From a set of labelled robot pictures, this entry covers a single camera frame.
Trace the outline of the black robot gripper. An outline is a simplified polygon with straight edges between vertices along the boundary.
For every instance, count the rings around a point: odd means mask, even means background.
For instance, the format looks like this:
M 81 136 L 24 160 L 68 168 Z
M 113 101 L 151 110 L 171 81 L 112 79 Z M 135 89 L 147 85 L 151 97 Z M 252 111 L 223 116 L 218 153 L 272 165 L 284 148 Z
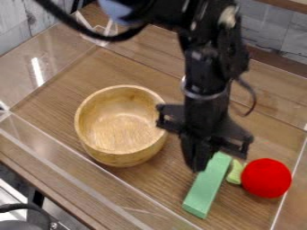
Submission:
M 158 127 L 179 136 L 183 159 L 194 173 L 206 170 L 219 150 L 247 158 L 254 135 L 231 118 L 228 106 L 228 95 L 186 96 L 183 104 L 156 106 Z

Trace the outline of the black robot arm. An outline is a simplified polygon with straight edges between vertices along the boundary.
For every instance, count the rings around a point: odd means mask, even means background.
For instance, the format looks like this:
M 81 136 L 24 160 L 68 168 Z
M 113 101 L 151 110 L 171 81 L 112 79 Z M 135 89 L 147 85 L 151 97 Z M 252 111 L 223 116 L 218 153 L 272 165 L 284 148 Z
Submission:
M 235 0 L 99 0 L 108 16 L 133 32 L 156 24 L 178 34 L 184 57 L 183 103 L 158 106 L 158 126 L 179 135 L 183 158 L 195 172 L 224 148 L 247 156 L 252 134 L 231 119 L 231 85 L 242 79 L 250 53 L 242 40 Z

